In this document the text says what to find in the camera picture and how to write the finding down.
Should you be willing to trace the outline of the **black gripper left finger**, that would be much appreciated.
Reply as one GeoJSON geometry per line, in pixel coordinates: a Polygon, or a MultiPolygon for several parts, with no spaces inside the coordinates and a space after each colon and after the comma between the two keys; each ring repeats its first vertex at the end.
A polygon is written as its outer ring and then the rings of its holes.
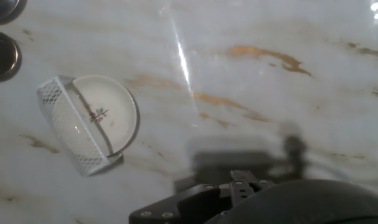
{"type": "Polygon", "coordinates": [[[128,223],[206,223],[231,208],[228,190],[201,184],[132,212],[128,223]]]}

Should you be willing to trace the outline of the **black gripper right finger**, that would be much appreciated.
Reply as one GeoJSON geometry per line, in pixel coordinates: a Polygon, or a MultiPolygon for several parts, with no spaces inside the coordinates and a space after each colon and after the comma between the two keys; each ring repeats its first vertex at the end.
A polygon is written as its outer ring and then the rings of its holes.
{"type": "Polygon", "coordinates": [[[230,199],[232,205],[238,205],[251,195],[275,185],[270,180],[258,180],[249,170],[230,171],[230,199]]]}

